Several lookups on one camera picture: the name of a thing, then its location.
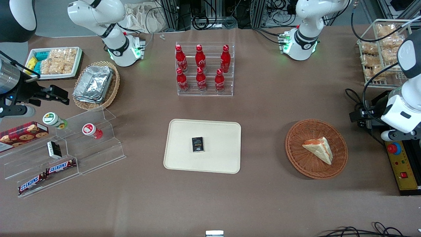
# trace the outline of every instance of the brown table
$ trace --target brown table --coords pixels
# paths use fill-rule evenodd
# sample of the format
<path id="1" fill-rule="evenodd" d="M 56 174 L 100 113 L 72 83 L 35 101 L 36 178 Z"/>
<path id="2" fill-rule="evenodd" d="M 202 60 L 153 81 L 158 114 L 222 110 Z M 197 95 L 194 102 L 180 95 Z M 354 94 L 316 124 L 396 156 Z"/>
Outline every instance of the brown table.
<path id="1" fill-rule="evenodd" d="M 251 30 L 166 33 L 145 60 L 119 67 L 121 85 L 109 107 L 126 159 L 18 199 L 16 183 L 0 179 L 2 236 L 315 236 L 339 226 L 372 230 L 371 222 L 406 235 L 421 228 L 420 197 L 400 197 L 383 148 L 349 122 L 354 103 L 345 88 L 362 91 L 362 70 L 350 27 L 326 27 L 311 58 L 297 62 Z M 235 41 L 232 98 L 178 97 L 176 41 Z M 35 37 L 30 48 L 78 46 L 82 67 L 110 60 L 99 37 Z M 72 91 L 74 80 L 42 82 Z M 369 89 L 369 97 L 381 90 Z M 43 102 L 37 117 L 60 104 Z M 83 110 L 73 102 L 55 110 L 66 118 Z M 242 126 L 241 170 L 218 174 L 163 166 L 172 119 L 235 121 Z M 345 170 L 311 180 L 287 159 L 284 138 L 297 121 L 331 123 L 349 150 Z M 2 130 L 29 119 L 5 119 Z"/>

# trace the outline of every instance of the yellow package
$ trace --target yellow package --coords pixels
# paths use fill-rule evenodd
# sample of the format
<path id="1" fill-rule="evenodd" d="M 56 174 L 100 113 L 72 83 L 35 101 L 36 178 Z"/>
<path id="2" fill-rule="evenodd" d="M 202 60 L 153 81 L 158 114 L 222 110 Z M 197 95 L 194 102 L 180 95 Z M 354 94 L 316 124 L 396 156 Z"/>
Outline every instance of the yellow package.
<path id="1" fill-rule="evenodd" d="M 27 68 L 34 70 L 35 65 L 37 64 L 38 60 L 35 57 L 32 57 L 31 59 L 29 59 L 28 64 L 26 65 Z M 24 70 L 24 73 L 28 74 L 28 75 L 32 75 L 32 72 L 28 71 L 28 70 Z"/>

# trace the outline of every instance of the white cloth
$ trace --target white cloth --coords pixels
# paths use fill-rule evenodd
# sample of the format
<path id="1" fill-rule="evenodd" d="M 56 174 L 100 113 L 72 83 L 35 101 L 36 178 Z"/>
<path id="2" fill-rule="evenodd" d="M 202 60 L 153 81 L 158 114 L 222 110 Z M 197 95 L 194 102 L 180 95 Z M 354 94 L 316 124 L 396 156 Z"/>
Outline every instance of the white cloth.
<path id="1" fill-rule="evenodd" d="M 159 4 L 155 2 L 144 2 L 144 3 L 127 3 L 124 5 L 126 9 L 127 23 L 125 28 L 139 30 L 146 33 L 160 32 L 167 28 L 167 24 L 164 19 L 164 10 Z"/>

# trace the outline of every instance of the white tray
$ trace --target white tray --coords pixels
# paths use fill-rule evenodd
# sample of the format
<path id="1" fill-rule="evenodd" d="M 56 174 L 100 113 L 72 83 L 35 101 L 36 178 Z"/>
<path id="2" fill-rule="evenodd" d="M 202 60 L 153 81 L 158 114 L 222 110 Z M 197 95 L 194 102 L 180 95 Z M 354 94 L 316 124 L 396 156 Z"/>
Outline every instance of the white tray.
<path id="1" fill-rule="evenodd" d="M 203 137 L 204 152 L 193 153 L 192 138 Z M 235 174 L 240 170 L 241 126 L 235 122 L 173 119 L 168 128 L 164 166 Z"/>
<path id="2" fill-rule="evenodd" d="M 70 77 L 74 77 L 76 76 L 77 70 L 79 68 L 79 62 L 80 62 L 80 58 L 82 57 L 82 49 L 79 47 L 61 47 L 61 48 L 35 48 L 35 49 L 31 49 L 31 51 L 29 52 L 29 56 L 27 58 L 27 61 L 25 63 L 25 67 L 27 67 L 29 59 L 31 59 L 33 56 L 35 56 L 35 54 L 37 52 L 44 52 L 44 51 L 51 51 L 52 49 L 66 49 L 66 48 L 76 48 L 77 49 L 77 53 L 76 53 L 76 58 L 75 58 L 75 62 L 73 63 L 73 69 L 71 73 L 66 73 L 66 74 L 52 74 L 52 75 L 42 75 L 40 77 L 40 81 L 41 80 L 53 80 L 53 79 L 62 79 L 62 78 L 70 78 Z"/>

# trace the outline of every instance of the snickers bar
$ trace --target snickers bar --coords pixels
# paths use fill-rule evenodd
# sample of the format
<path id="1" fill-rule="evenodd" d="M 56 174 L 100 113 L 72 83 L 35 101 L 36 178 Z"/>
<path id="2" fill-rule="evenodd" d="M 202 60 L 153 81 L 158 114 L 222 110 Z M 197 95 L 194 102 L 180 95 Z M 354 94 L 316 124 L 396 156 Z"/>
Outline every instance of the snickers bar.
<path id="1" fill-rule="evenodd" d="M 45 172 L 46 172 L 47 175 L 50 175 L 51 173 L 56 173 L 56 172 L 59 172 L 59 171 L 62 171 L 64 169 L 66 169 L 66 168 L 75 167 L 75 166 L 76 166 L 76 159 L 71 159 L 71 160 L 66 161 L 64 163 L 61 163 L 61 164 L 58 164 L 58 165 L 53 166 L 51 168 L 48 168 L 48 169 L 45 170 Z"/>
<path id="2" fill-rule="evenodd" d="M 23 192 L 25 192 L 26 190 L 30 189 L 35 184 L 43 181 L 46 178 L 47 178 L 47 174 L 43 172 L 42 174 L 39 174 L 36 177 L 34 177 L 33 179 L 31 179 L 28 182 L 24 183 L 22 186 L 19 186 L 18 187 L 19 195 L 21 195 Z"/>

